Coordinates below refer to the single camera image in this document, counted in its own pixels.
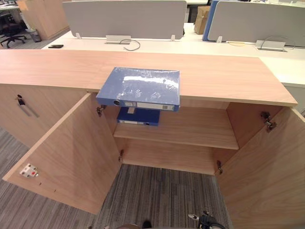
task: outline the cabinet door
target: cabinet door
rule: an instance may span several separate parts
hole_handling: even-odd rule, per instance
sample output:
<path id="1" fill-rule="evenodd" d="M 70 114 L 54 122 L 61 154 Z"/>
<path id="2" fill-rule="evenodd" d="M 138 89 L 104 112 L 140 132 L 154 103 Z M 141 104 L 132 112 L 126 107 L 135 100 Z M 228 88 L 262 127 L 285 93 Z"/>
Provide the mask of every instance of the cabinet door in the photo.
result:
<path id="1" fill-rule="evenodd" d="M 26 103 L 23 109 L 18 94 Z M 32 147 L 85 94 L 71 88 L 0 84 L 0 126 Z"/>
<path id="2" fill-rule="evenodd" d="M 305 225 L 305 120 L 283 108 L 217 173 L 235 229 Z"/>
<path id="3" fill-rule="evenodd" d="M 86 94 L 4 176 L 4 180 L 73 207 L 98 213 L 120 169 L 119 152 L 95 94 Z M 20 171 L 28 164 L 38 176 Z"/>

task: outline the black office chair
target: black office chair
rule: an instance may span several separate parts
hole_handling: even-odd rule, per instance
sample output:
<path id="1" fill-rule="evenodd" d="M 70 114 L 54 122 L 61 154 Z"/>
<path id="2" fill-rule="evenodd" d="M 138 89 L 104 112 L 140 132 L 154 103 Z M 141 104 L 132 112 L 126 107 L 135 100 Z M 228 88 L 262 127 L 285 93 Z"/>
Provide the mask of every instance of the black office chair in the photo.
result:
<path id="1" fill-rule="evenodd" d="M 0 42 L 1 46 L 3 46 L 4 42 L 7 42 L 6 47 L 9 49 L 9 43 L 11 42 L 22 41 L 22 43 L 25 43 L 23 39 L 26 40 L 26 36 L 16 36 L 18 33 L 21 32 L 21 28 L 20 25 L 12 23 L 13 19 L 10 13 L 0 14 L 0 20 L 5 21 L 4 25 L 2 26 L 2 32 L 0 33 L 0 35 L 3 36 L 0 38 L 7 37 L 7 39 Z"/>

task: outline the wooden countertop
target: wooden countertop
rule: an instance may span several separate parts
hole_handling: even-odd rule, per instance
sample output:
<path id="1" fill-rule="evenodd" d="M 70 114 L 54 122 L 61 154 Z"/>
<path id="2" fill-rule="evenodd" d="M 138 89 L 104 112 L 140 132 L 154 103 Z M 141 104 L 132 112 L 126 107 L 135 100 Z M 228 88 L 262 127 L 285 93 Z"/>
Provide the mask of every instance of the wooden countertop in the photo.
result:
<path id="1" fill-rule="evenodd" d="M 254 57 L 1 50 L 0 83 L 84 88 L 98 92 L 114 67 L 180 70 L 187 98 L 294 106 L 295 99 Z"/>

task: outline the gray partition panel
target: gray partition panel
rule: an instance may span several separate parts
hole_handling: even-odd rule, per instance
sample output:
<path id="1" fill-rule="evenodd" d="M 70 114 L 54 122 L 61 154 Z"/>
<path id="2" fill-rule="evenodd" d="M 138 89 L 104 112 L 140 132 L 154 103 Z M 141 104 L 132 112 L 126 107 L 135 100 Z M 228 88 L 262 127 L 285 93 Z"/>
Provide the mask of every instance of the gray partition panel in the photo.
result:
<path id="1" fill-rule="evenodd" d="M 63 8 L 72 34 L 82 37 L 130 35 L 132 38 L 170 39 L 183 34 L 186 1 L 123 0 L 71 1 Z"/>
<path id="2" fill-rule="evenodd" d="M 270 36 L 272 41 L 305 47 L 305 8 L 252 2 L 220 1 L 215 9 L 208 39 L 256 42 Z"/>

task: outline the binder ring hole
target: binder ring hole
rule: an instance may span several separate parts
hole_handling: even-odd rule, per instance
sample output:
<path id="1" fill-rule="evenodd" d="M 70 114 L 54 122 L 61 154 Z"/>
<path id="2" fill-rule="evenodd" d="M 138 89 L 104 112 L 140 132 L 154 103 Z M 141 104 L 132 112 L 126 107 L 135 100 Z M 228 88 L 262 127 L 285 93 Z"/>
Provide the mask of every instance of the binder ring hole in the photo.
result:
<path id="1" fill-rule="evenodd" d="M 120 105 L 120 101 L 119 100 L 114 100 L 113 101 L 114 105 L 119 106 Z"/>

